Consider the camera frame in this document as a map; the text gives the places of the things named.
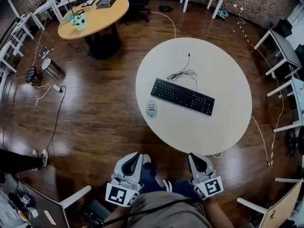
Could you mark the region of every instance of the black box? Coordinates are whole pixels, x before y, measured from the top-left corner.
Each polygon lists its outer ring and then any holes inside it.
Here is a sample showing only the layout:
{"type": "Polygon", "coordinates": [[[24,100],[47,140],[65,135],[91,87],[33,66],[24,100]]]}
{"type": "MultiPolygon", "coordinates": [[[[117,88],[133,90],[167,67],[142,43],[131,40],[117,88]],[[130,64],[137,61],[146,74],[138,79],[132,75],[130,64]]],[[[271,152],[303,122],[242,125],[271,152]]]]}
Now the black box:
{"type": "Polygon", "coordinates": [[[110,8],[115,3],[116,0],[99,0],[99,2],[96,4],[96,7],[98,9],[103,8],[110,8]]]}

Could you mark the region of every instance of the white mouse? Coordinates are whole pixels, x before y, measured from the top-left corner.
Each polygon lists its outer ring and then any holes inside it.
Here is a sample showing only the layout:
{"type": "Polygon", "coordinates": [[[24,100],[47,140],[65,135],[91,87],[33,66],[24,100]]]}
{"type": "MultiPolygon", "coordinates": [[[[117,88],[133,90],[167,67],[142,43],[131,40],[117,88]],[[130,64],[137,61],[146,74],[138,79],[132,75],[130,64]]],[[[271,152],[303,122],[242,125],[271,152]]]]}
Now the white mouse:
{"type": "Polygon", "coordinates": [[[156,117],[157,115],[157,106],[156,102],[153,100],[150,100],[147,102],[146,105],[146,113],[149,117],[156,117]]]}

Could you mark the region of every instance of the round wooden table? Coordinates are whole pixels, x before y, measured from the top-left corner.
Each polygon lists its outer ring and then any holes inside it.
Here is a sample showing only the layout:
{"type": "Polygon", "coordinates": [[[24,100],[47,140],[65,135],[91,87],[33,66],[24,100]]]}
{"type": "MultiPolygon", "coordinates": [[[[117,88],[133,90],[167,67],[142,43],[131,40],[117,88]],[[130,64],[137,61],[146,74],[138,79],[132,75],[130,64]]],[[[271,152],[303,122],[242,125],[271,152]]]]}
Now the round wooden table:
{"type": "MultiPolygon", "coordinates": [[[[58,34],[61,38],[72,40],[85,38],[90,47],[90,54],[95,59],[105,59],[116,54],[121,47],[121,40],[118,36],[115,22],[119,20],[129,9],[128,0],[116,0],[110,8],[97,9],[96,0],[92,7],[85,10],[84,15],[87,18],[87,28],[77,30],[68,17],[72,12],[67,13],[58,27],[58,34]],[[111,26],[112,34],[100,36],[99,31],[111,26]]],[[[80,11],[82,5],[74,8],[73,11],[80,11]]]]}
{"type": "MultiPolygon", "coordinates": [[[[182,75],[174,84],[196,91],[196,82],[182,75]]],[[[143,59],[136,76],[136,98],[153,132],[168,145],[189,153],[211,155],[232,147],[245,133],[252,110],[247,79],[236,61],[221,48],[200,39],[177,38],[154,47],[143,59]],[[156,78],[195,70],[198,92],[215,99],[212,115],[206,115],[151,96],[156,78]],[[146,113],[147,102],[157,104],[158,113],[146,113]]]]}

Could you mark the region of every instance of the sneaker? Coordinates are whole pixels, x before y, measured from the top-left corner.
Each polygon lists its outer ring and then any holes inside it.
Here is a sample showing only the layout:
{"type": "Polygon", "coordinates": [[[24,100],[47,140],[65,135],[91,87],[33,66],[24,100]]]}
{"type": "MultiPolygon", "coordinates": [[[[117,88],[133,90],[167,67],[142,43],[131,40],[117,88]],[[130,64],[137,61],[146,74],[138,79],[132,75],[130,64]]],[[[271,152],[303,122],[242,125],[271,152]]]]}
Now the sneaker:
{"type": "Polygon", "coordinates": [[[38,152],[37,152],[37,150],[33,150],[33,157],[34,158],[38,158],[38,152]]]}
{"type": "Polygon", "coordinates": [[[150,158],[150,156],[148,155],[148,154],[144,154],[143,155],[143,165],[145,164],[145,163],[151,163],[151,158],[150,158]]]}
{"type": "Polygon", "coordinates": [[[43,165],[42,166],[47,166],[47,162],[48,162],[48,150],[47,149],[44,149],[42,151],[42,154],[41,154],[41,159],[43,161],[43,165]]]}

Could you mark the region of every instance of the black pants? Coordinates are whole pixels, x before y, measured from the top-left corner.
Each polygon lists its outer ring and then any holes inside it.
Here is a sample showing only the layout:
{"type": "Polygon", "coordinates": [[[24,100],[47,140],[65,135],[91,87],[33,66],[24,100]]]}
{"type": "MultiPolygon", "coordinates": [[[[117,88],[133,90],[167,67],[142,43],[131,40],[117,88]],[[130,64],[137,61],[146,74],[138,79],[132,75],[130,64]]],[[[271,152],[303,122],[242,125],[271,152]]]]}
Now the black pants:
{"type": "Polygon", "coordinates": [[[40,158],[21,155],[6,150],[0,150],[0,172],[15,174],[41,167],[43,161],[40,158]]]}

